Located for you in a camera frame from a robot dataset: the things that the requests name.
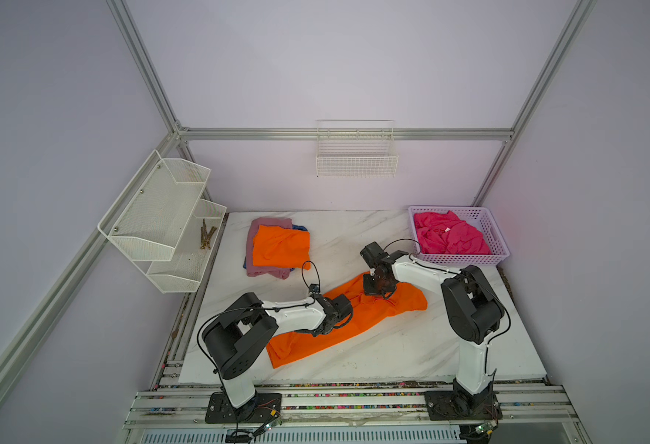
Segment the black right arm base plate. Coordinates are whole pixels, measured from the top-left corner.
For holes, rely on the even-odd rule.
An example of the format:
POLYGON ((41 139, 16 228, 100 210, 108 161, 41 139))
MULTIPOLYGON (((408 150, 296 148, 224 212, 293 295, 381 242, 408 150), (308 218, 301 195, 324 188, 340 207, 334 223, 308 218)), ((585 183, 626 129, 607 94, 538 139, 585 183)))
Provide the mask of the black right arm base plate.
POLYGON ((471 395, 465 390, 431 390, 424 393, 430 420, 500 420, 502 411, 494 392, 471 395))

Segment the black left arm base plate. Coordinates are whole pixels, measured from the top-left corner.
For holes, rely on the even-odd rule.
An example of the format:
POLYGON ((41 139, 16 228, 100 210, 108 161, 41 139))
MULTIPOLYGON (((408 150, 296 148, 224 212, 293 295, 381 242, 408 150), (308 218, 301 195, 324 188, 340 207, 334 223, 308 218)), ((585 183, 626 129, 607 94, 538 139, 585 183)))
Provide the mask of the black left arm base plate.
POLYGON ((262 424, 280 414, 282 394, 256 393, 256 396, 241 407, 233 407, 225 393, 210 395, 205 414, 206 424, 262 424))

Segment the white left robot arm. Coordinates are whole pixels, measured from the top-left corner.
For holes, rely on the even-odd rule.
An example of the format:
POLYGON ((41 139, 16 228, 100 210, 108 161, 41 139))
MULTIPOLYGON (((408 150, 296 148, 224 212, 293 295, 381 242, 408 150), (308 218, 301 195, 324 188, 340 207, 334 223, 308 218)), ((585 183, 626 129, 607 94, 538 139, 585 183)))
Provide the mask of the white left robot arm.
POLYGON ((197 346, 210 360, 231 407, 255 405, 257 391, 247 372, 270 341, 287 333, 317 338, 341 329, 354 316, 349 299, 310 292, 299 301, 263 301, 253 292, 212 316, 197 333, 197 346))

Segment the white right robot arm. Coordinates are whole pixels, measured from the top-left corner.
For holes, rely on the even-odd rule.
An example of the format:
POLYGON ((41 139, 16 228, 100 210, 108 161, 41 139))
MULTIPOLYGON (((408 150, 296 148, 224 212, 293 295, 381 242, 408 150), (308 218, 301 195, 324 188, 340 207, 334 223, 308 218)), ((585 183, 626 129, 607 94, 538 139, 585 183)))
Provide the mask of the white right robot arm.
POLYGON ((459 342, 459 365, 449 404, 460 416, 472 416, 492 401, 494 373, 489 370, 490 342, 507 311, 480 268, 457 271, 419 261, 403 251, 391 255, 373 242, 360 251, 369 267, 365 294, 389 299, 402 283, 443 298, 448 322, 459 342))

